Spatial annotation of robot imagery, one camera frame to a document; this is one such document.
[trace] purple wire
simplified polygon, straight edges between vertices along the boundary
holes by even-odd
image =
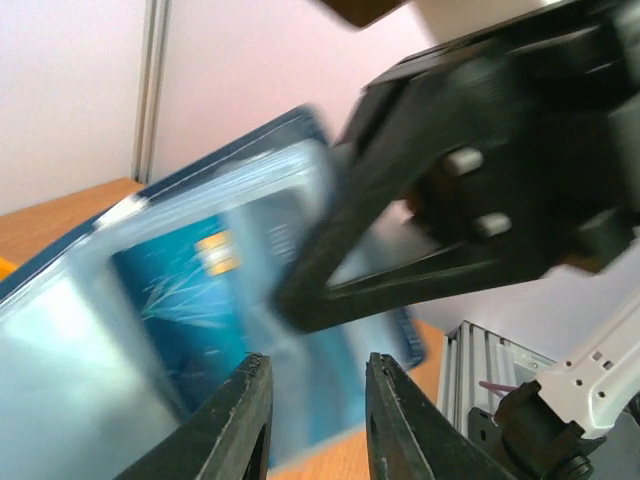
[[[500,392],[513,392],[516,387],[510,387],[509,385],[501,385],[499,383],[491,383],[491,382],[485,382],[485,381],[480,381],[479,382],[480,386],[483,388],[486,388],[487,390],[495,393],[496,395],[498,395],[499,397],[504,397],[504,394],[501,394]]]

